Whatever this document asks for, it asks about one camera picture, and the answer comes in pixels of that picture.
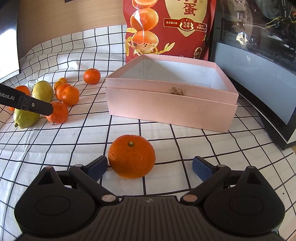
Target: logo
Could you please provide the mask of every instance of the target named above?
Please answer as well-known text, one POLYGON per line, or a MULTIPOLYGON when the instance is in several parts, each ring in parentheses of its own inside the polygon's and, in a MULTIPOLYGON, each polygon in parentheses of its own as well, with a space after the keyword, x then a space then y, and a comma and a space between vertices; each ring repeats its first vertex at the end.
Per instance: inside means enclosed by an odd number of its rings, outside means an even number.
POLYGON ((147 203, 151 203, 151 202, 153 202, 154 200, 152 199, 152 198, 148 198, 148 199, 146 199, 145 200, 147 203))
POLYGON ((0 97, 6 98, 9 100, 15 100, 14 96, 6 95, 5 93, 1 93, 1 92, 0 92, 0 97))
POLYGON ((165 27, 178 28, 185 37, 194 31, 207 32, 203 20, 207 13, 208 0, 165 0, 170 18, 164 21, 165 27))

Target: blue gripper pad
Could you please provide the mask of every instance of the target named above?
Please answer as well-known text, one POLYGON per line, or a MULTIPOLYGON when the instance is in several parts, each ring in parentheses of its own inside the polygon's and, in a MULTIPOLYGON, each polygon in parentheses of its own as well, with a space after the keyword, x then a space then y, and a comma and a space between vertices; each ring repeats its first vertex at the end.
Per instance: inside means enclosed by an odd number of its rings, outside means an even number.
POLYGON ((85 173, 95 181, 98 181, 107 171, 108 160, 105 156, 100 156, 89 165, 85 166, 85 173))
POLYGON ((192 169, 203 182, 213 175, 211 168, 202 163, 197 157, 192 160, 192 169))

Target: printed egg image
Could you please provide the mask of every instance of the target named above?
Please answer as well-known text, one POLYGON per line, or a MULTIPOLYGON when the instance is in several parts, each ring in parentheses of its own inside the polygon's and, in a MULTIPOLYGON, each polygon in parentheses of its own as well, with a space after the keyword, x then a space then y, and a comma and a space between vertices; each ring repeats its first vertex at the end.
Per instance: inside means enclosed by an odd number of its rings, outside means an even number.
POLYGON ((138 31, 131 38, 134 49, 139 49, 142 53, 149 53, 158 45, 158 42, 158 37, 147 30, 138 31))
POLYGON ((131 27, 137 31, 151 30, 158 23, 159 17, 155 10, 143 8, 135 11, 131 16, 131 27))
POLYGON ((156 2, 157 0, 132 0, 133 7, 135 9, 153 7, 156 2))

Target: white grid tablecloth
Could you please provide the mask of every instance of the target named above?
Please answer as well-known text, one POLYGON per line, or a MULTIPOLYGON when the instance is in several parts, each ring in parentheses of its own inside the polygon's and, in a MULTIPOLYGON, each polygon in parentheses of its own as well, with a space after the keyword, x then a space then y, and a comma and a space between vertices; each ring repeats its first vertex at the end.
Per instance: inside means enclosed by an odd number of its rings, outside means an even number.
POLYGON ((11 87, 27 85, 32 90, 39 80, 54 85, 66 77, 78 88, 80 100, 69 107, 65 123, 53 126, 41 116, 28 129, 15 128, 13 113, 1 106, 0 240, 15 240, 21 234, 14 207, 42 168, 50 165, 67 170, 107 156, 111 143, 124 134, 149 140, 156 152, 156 164, 149 174, 135 180, 122 179, 108 168, 98 182, 114 194, 180 198, 201 183, 192 170, 196 155, 233 170, 253 165, 282 199, 286 215, 279 233, 291 239, 296 231, 296 155, 291 149, 281 151, 271 141, 256 110, 245 99, 238 99, 228 133, 109 115, 104 78, 125 63, 125 31, 126 26, 121 25, 97 28, 42 43, 21 59, 21 74, 4 83, 11 87), (102 79, 96 85, 83 81, 89 68, 101 72, 102 79))

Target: red snack bag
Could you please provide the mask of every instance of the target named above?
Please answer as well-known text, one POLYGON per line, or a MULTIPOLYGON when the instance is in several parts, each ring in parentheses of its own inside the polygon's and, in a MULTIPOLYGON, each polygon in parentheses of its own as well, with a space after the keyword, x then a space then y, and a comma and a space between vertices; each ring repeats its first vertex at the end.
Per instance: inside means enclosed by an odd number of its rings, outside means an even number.
POLYGON ((216 0, 123 0, 126 62, 141 54, 207 60, 216 0))

